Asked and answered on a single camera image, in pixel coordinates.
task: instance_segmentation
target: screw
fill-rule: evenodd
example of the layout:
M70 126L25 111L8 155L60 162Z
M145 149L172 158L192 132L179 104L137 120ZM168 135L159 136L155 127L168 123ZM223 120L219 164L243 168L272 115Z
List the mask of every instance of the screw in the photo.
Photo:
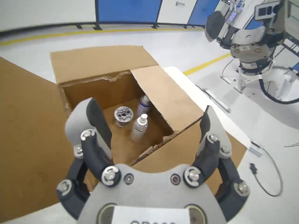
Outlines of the screw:
M115 172L113 171L113 169L109 169L106 173L105 173L105 179L106 180L114 180L115 178Z
M61 192L62 196L65 196L70 192L71 188L72 182L69 179L65 179L58 184L56 189Z
M207 223L206 214L203 211L203 209L201 209L199 206L190 204L186 206L185 209L189 210L189 216L190 216L189 223L193 223L193 224Z
M134 176L132 174L127 174L124 178L124 181L127 185L130 185L134 181Z
M83 150L82 150L82 148L81 148L81 147L78 147L78 148L77 148L77 153L78 153L78 155L80 155L80 154L82 154L82 153L83 153Z
M94 136L94 135L95 135L95 131L94 131L94 130L92 130L92 129L87 129L87 130L85 130L85 131L83 131L83 132L81 133L80 138L81 138L82 141L85 141L87 137L89 137L89 136Z
M197 173L194 169L192 169L189 171L188 177L192 182L198 181L199 173Z
M213 144L214 142L218 141L218 138L216 135L212 134L208 137L208 140Z
M230 153L229 148L227 148L226 146L223 146L223 147L221 148L221 151L222 151L224 154L228 154L228 153Z
M177 174L173 174L171 175L170 177L170 181L171 183L173 183L175 186L177 186L180 182L181 182L181 179L180 179L180 176L177 175Z
M112 223L112 217L113 217L115 206L116 204L109 203L106 204L103 208L101 208L100 211L98 212L97 221L95 223L96 224Z
M242 183L238 184L238 191L242 194L247 193L249 191L248 185L243 181Z

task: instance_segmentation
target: yellow floor line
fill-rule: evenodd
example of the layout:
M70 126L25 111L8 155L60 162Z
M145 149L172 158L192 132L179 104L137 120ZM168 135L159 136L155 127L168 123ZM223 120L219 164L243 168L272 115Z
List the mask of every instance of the yellow floor line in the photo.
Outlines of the yellow floor line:
M0 46L7 46L15 43L21 43L25 41L35 40L35 39L44 39L44 38L52 38L52 37L60 37L60 36L70 36L70 35L80 35L80 34L92 34L92 33L111 33L111 32L138 32L138 31L202 31L203 28L145 28L145 29L118 29L118 30L98 30L98 31L75 31L75 32L63 32L63 33L53 33L53 34L45 34L45 35L37 35L26 38L8 40L4 42L0 42Z
M201 65L196 66L194 68L191 68L191 69L189 69L187 71L184 71L183 74L186 75L186 76L188 76L190 74L193 74L193 73L195 73L195 72L197 72L197 71L199 71L199 70L201 70L201 69L203 69L203 68L205 68L205 67L207 67L209 65L212 65L213 63L216 63L216 62L218 62L218 61L220 61L220 60L222 60L222 59L224 59L226 57L229 57L230 55L231 55L231 53L227 53L225 55L222 55L222 56L220 56L220 57L218 57L216 59L213 59L213 60L211 60L211 61L209 61L207 63L201 64Z

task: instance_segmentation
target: round metal component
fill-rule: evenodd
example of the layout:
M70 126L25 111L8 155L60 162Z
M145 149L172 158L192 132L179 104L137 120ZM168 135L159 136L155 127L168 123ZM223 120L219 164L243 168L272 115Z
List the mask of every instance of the round metal component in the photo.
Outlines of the round metal component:
M106 186L112 186L114 184L114 179L116 174L119 172L118 168L115 166L108 166L102 173L101 181Z
M208 136L207 139L208 139L212 144L213 144L214 142L217 142L217 141L218 141L218 137L217 137L216 135L214 135L214 134Z
M126 106L121 106L114 111L116 124L120 127L125 127L133 118L133 111Z
M124 181L127 185L130 185L133 183L134 181L134 176L132 174L127 174L125 177L124 177Z
M97 215L97 224L111 224L116 204L109 203L100 209Z
M250 194L250 188L245 181L239 184L234 183L234 188L240 196L248 196Z
M56 189L61 192L62 196L65 196L70 192L71 188L72 188L72 181L70 181L69 179L65 179L58 184Z
M82 141L85 141L87 137L89 137L89 136L94 136L94 135L95 135L95 131L94 131L94 130L92 130L92 129L87 129L87 130L85 130L85 131L83 131L83 132L81 133L80 138L81 138Z
M190 223L192 224L207 223L206 214L199 206L190 204L185 208L189 209Z
M229 148L227 148L226 146L221 147L221 151L222 151L224 154L229 154L229 153L230 153Z
M185 182L191 187L198 187L199 175L201 174L200 170L197 167L191 166L188 167L184 172Z
M181 182L181 178L179 175L177 174L173 174L170 177L170 181L171 183L173 183L175 186L177 186L180 182Z

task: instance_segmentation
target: cardboard box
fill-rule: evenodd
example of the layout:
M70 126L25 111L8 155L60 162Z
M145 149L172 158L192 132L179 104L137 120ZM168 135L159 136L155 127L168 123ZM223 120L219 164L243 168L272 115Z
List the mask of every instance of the cardboard box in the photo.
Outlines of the cardboard box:
M54 52L51 59L57 85L0 59L0 201L6 203L1 206L0 221L58 202L56 186L74 159L64 125L71 110L89 97L102 107L112 131L114 163L162 172L193 162L203 111L143 47L75 49ZM130 140L133 122L120 128L113 113L123 105L135 112L143 94L153 104L149 127L144 141L134 143ZM246 148L230 139L237 166ZM91 173L85 179L90 189L97 183ZM215 193L220 183L215 172L208 185Z

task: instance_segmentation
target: white spray bottle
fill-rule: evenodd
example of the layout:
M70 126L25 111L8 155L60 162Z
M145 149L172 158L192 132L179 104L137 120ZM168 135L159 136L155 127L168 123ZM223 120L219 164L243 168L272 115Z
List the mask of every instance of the white spray bottle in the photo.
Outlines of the white spray bottle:
M140 142L145 134L147 129L147 114L143 113L137 120L135 120L132 132L131 139L134 142Z

